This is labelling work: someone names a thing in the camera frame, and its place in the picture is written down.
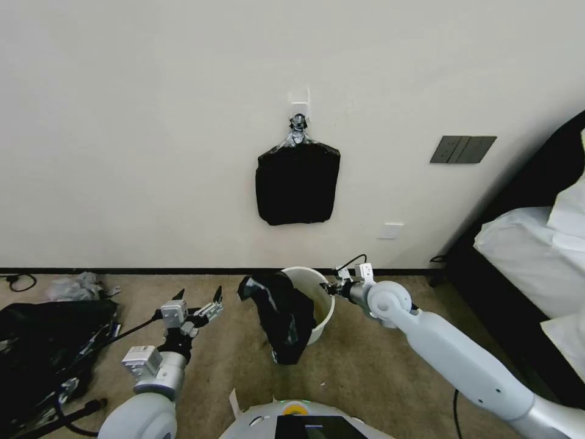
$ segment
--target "baseboard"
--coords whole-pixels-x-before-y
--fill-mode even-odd
[[[280,268],[0,268],[0,274],[79,274],[91,271],[98,274],[260,274],[273,273]],[[316,268],[322,274],[334,274],[332,268]],[[436,268],[374,268],[376,276],[433,276],[441,270]]]

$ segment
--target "carpet floor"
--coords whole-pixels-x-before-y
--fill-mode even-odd
[[[14,293],[0,284],[0,306],[46,300],[51,280]],[[233,422],[228,396],[236,389],[241,408],[276,399],[308,399],[338,407],[397,439],[456,439],[453,387],[415,354],[405,337],[366,319],[361,310],[338,298],[333,318],[321,338],[307,347],[298,365],[272,361],[256,308],[240,302],[236,289],[242,276],[104,276],[106,285],[120,285],[114,298],[121,304],[122,331],[142,323],[181,288],[190,307],[202,306],[223,286],[225,309],[193,341],[183,394],[177,405],[179,439],[218,438]],[[401,283],[423,310],[433,311],[463,330],[504,363],[506,357],[453,288],[431,288],[422,276],[377,277]],[[108,398],[105,411],[77,422],[97,430],[107,416],[132,394],[132,376],[120,364],[131,346],[162,342],[163,324],[155,322],[110,346],[96,366],[90,391],[83,398]],[[74,402],[78,406],[83,401]],[[464,439],[518,438],[504,422],[459,399]],[[79,437],[65,429],[51,438]]]

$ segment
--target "white bucket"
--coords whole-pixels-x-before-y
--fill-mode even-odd
[[[327,294],[319,285],[327,282],[327,279],[318,271],[307,267],[290,267],[282,271],[291,279],[294,287],[314,303],[313,315],[317,321],[317,326],[313,328],[313,333],[307,343],[312,344],[323,334],[325,325],[333,315],[335,298]]]

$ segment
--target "black plastic bag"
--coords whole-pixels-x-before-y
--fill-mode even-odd
[[[258,213],[272,226],[331,218],[341,155],[309,138],[306,126],[302,115],[295,116],[287,139],[258,158]]]
[[[52,404],[59,384],[80,379],[81,396],[96,357],[76,360],[107,340],[118,305],[109,300],[12,304],[0,311],[0,375],[8,404],[0,410],[0,436],[12,434]]]
[[[317,326],[313,301],[294,288],[281,271],[246,276],[239,285],[238,294],[241,300],[252,298],[256,303],[274,361],[283,365],[296,364]]]

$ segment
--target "black cable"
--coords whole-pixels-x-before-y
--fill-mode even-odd
[[[447,255],[437,255],[431,258],[429,262],[433,263],[445,263],[447,260]]]
[[[461,428],[459,428],[459,417],[457,416],[457,397],[459,396],[459,390],[455,389],[453,394],[453,420],[455,421],[455,428],[457,429],[457,438],[463,439],[461,436]]]
[[[63,413],[63,410],[61,409],[61,402],[59,401],[59,397],[64,392],[64,390],[65,389],[60,386],[59,390],[55,392],[55,398],[53,399],[53,407],[55,408],[55,413],[57,414],[57,417],[59,418],[59,420],[65,424],[65,427],[68,430],[70,430],[74,433],[77,433],[81,436],[98,437],[97,436],[98,432],[84,430],[83,428],[76,427],[75,425],[73,425],[72,422],[67,421],[67,419],[65,418],[65,414]]]
[[[353,261],[355,261],[356,259],[359,259],[359,258],[361,258],[362,256],[364,257],[364,263],[366,263],[366,262],[367,262],[367,255],[366,255],[365,253],[362,253],[361,255],[357,255],[357,256],[356,256],[355,258],[353,258],[353,259],[352,259],[350,262],[348,262],[348,263],[346,263],[345,265],[342,265],[341,267],[339,267],[337,270],[339,271],[339,270],[342,270],[342,269],[344,269],[345,267],[347,267],[348,265],[350,265],[350,264],[351,264]]]
[[[21,276],[27,276],[32,280],[32,284],[30,284],[28,287],[23,288],[22,290],[17,290],[14,285],[20,280]],[[3,274],[0,275],[0,277],[3,277],[6,279],[6,282],[9,283],[10,285],[10,291],[14,291],[15,293],[22,293],[23,291],[27,291],[30,290],[32,287],[34,287],[37,284],[37,278],[34,277],[32,274],[29,273],[21,273],[21,274]]]
[[[103,342],[102,344],[100,344],[98,347],[90,350],[89,352],[87,352],[86,354],[82,355],[81,358],[79,358],[72,366],[79,366],[79,363],[82,361],[87,360],[88,358],[92,357],[93,355],[97,354],[99,351],[101,351],[102,349],[104,349],[107,346],[110,346],[112,343],[114,343],[115,341],[120,340],[120,338],[124,338],[127,335],[132,334],[132,332],[136,332],[138,331],[138,329],[142,329],[145,326],[150,325],[150,323],[156,321],[156,320],[160,320],[160,318],[162,318],[162,314],[160,315],[160,317],[158,317],[158,315],[160,314],[160,310],[157,310],[157,312],[154,314],[154,316],[152,316],[149,320],[145,321],[144,323],[139,324],[138,326],[133,327],[132,329],[127,330],[126,332],[123,332],[115,337],[112,337],[111,339]]]
[[[71,366],[71,368],[67,370],[68,375],[74,374],[74,370],[72,370],[72,369],[79,367],[82,362],[84,362],[87,359],[89,359],[90,357],[96,355],[99,351],[104,349],[106,346],[109,346],[110,344],[114,343],[115,341],[120,340],[120,338],[124,338],[127,335],[132,334],[132,332],[136,332],[136,331],[138,331],[138,329],[142,329],[145,326],[150,325],[150,323],[152,323],[156,320],[160,320],[161,318],[162,318],[162,313],[160,312],[160,310],[157,310],[157,312],[155,312],[154,315],[149,320],[145,321],[144,323],[141,323],[138,326],[135,326],[132,329],[127,330],[126,332],[123,332],[122,334],[119,334],[115,337],[112,337],[111,339],[107,340],[106,342],[100,344],[98,347],[90,350],[88,353],[82,355],[81,358],[78,359],[73,364],[73,366]],[[55,407],[55,413],[57,414],[57,417],[61,421],[65,422],[65,427],[67,427],[69,430],[71,430],[74,433],[77,433],[77,434],[82,435],[82,436],[98,437],[97,436],[98,432],[83,430],[79,427],[76,427],[71,422],[66,422],[65,414],[63,413],[63,410],[61,409],[61,403],[59,402],[59,397],[61,396],[63,391],[64,391],[64,389],[63,389],[61,383],[59,383],[59,385],[57,387],[57,391],[55,392],[55,399],[53,400],[53,406]]]

